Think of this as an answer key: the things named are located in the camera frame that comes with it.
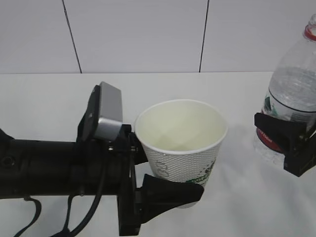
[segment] black clamp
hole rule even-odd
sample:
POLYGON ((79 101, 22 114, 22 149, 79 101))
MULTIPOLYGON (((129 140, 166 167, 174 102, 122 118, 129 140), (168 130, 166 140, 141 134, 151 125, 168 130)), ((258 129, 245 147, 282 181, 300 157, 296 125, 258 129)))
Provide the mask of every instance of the black clamp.
POLYGON ((284 170, 300 177, 316 165, 316 125, 307 132, 305 123, 284 121, 262 113, 256 113, 254 122, 280 147, 285 155, 284 170))

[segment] white table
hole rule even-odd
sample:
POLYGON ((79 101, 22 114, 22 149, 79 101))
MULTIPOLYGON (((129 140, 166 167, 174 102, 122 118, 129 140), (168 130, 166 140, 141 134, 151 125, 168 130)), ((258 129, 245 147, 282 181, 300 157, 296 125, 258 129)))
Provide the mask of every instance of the white table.
MULTIPOLYGON (((229 122, 201 201, 143 224, 143 237, 314 237, 316 168, 297 178, 262 161, 253 150, 253 115, 260 110, 271 73, 0 75, 0 127, 20 139, 74 141, 77 124, 94 85, 122 90, 124 122, 155 103, 191 98, 218 107, 229 122)), ((147 164, 137 168, 150 173, 147 164)), ((43 212, 24 237, 61 230, 66 197, 40 197, 43 212)), ((92 197, 77 197, 71 228, 86 214, 92 197)), ((2 237, 11 237, 33 217, 33 203, 0 201, 2 237)), ((80 237, 117 237, 115 197, 103 197, 80 237)))

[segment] black robotic arm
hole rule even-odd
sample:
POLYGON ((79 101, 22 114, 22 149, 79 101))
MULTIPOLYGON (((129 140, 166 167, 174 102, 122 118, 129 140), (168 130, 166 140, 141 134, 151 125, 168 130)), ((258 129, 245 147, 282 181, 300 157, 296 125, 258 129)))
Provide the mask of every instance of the black robotic arm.
MULTIPOLYGON (((63 230, 54 237, 76 236, 89 222, 102 195, 115 195, 118 202, 120 236, 139 234, 140 226, 172 208, 199 201, 203 187, 176 183, 145 175, 136 187, 135 165, 147 162, 144 150, 131 131, 122 124, 121 94, 104 82, 95 86, 78 125, 75 142, 17 140, 0 130, 0 199, 30 196, 69 196, 63 230), (68 229, 74 196, 95 199, 83 221, 68 229)), ((22 229, 21 234, 30 226, 22 229)))

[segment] black strap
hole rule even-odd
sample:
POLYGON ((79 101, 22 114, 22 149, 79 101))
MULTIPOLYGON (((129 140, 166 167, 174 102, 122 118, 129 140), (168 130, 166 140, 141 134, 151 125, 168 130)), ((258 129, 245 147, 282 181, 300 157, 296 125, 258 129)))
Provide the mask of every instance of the black strap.
POLYGON ((32 201, 32 202, 34 202, 35 208, 36 208, 35 209, 35 215, 33 217, 33 220, 26 227, 24 227, 22 230, 20 230, 14 237, 21 236, 24 233, 24 231, 26 231, 32 224, 35 223, 35 221, 38 220, 38 218, 40 216, 40 213, 41 213, 41 203, 40 203, 39 200, 36 200, 34 198, 31 198, 31 197, 26 197, 26 198, 24 198, 24 200, 25 201, 32 201))
POLYGON ((70 230, 68 228, 68 224, 69 224, 69 218, 70 218, 70 210, 71 210, 72 201, 73 201, 75 196, 76 195, 70 195, 68 197, 67 216, 66 216, 66 221, 65 221, 64 228, 61 230, 61 232, 58 232, 58 233, 54 234, 51 237, 68 237, 69 236, 70 230))

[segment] paper cup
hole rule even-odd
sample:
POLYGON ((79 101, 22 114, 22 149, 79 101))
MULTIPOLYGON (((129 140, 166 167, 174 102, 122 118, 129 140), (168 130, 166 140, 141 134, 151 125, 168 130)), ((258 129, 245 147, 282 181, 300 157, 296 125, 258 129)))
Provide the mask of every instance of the paper cup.
POLYGON ((156 104, 139 115, 135 133, 155 176, 205 186, 228 131, 207 103, 181 99, 156 104))

